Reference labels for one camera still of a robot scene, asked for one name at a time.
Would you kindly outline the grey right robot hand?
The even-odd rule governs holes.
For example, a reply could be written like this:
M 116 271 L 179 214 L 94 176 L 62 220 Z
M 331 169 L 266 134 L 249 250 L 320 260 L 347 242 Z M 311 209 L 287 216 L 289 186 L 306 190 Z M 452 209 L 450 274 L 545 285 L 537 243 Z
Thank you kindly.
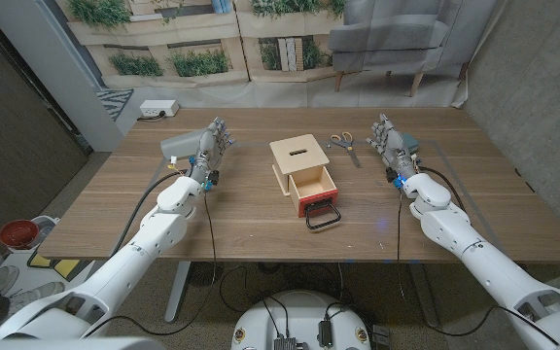
M 402 189 L 405 182 L 418 173 L 411 152 L 404 143 L 403 135 L 397 131 L 385 114 L 371 126 L 372 137 L 366 142 L 378 152 L 384 165 L 395 173 L 392 180 L 396 188 Z

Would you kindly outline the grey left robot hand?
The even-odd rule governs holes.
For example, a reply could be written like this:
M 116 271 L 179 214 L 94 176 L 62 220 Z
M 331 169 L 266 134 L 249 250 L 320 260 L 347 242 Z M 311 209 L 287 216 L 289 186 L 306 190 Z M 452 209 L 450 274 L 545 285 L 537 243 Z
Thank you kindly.
M 201 184 L 206 191 L 219 182 L 219 166 L 227 148 L 234 143 L 227 131 L 226 122 L 219 117 L 203 130 L 193 159 L 190 178 Z

